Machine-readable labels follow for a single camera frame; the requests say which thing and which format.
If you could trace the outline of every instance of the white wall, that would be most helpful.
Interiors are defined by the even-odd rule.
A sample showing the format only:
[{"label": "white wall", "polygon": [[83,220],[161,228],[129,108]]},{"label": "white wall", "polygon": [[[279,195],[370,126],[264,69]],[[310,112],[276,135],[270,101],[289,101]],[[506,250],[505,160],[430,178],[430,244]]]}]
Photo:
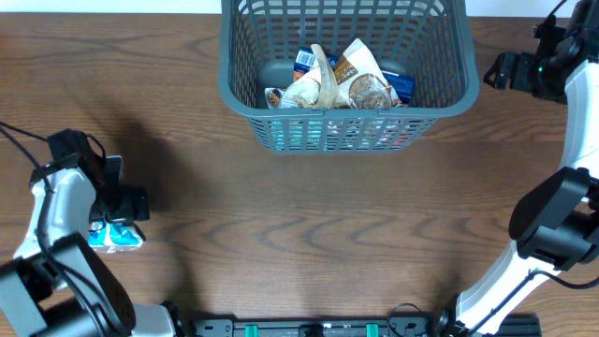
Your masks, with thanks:
[{"label": "white wall", "polygon": [[[559,0],[466,0],[470,16],[545,17]],[[577,0],[562,6],[569,18]],[[4,12],[220,13],[220,0],[0,0]]]}]

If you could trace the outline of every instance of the wooden table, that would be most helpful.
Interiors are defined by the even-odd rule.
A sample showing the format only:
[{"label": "wooden table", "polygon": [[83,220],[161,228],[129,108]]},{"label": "wooden table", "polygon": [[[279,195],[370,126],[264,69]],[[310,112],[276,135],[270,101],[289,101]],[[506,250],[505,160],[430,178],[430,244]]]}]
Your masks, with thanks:
[{"label": "wooden table", "polygon": [[[538,19],[471,19],[478,70],[533,51]],[[121,154],[150,193],[148,241],[103,260],[135,302],[239,318],[423,310],[471,286],[504,249],[517,201],[562,155],[566,107],[483,87],[405,151],[278,156],[216,90],[219,16],[0,16],[0,116],[70,127]],[[41,161],[44,143],[18,140]],[[1,260],[29,223],[32,167],[0,139]],[[597,264],[563,276],[586,282]],[[599,291],[547,282],[517,312],[545,336],[599,332]],[[0,334],[12,335],[2,316]]]}]

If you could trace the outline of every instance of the plastic basket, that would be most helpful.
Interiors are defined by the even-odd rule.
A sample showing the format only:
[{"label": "plastic basket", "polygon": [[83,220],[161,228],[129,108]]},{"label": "plastic basket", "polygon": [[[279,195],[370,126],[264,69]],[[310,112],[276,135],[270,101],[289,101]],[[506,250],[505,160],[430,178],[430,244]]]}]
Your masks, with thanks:
[{"label": "plastic basket", "polygon": [[[218,88],[274,152],[390,152],[480,89],[464,0],[223,0]],[[359,37],[383,70],[413,77],[410,108],[268,109],[267,87],[293,81],[299,47],[341,56]]]}]

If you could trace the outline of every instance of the barcode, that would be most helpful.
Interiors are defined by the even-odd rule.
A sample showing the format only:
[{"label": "barcode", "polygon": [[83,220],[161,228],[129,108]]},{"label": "barcode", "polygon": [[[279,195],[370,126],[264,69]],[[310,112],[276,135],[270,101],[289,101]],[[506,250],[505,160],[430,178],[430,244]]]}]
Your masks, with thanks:
[{"label": "barcode", "polygon": [[296,62],[301,65],[312,66],[314,64],[314,59],[315,57],[313,54],[310,54],[305,51],[300,51],[298,53],[298,58],[296,59]]}]

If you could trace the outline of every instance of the blue package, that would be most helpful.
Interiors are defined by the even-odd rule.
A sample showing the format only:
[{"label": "blue package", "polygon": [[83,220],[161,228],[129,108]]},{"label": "blue package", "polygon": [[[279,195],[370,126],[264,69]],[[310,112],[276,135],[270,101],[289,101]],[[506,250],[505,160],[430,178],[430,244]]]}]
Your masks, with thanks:
[{"label": "blue package", "polygon": [[[330,67],[335,68],[337,61],[339,61],[339,57],[327,54],[327,60],[329,61]],[[303,74],[310,71],[310,68],[316,62],[316,57],[314,53],[309,48],[299,48],[298,56],[296,57],[296,62],[293,65],[293,81],[297,81],[299,78],[303,76]],[[395,89],[397,92],[397,96],[402,101],[403,105],[407,105],[412,101],[412,96],[414,95],[414,87],[416,86],[416,81],[408,76],[403,76],[400,74],[396,74],[391,71],[381,70],[383,72],[383,76],[389,82],[389,84]]]}]

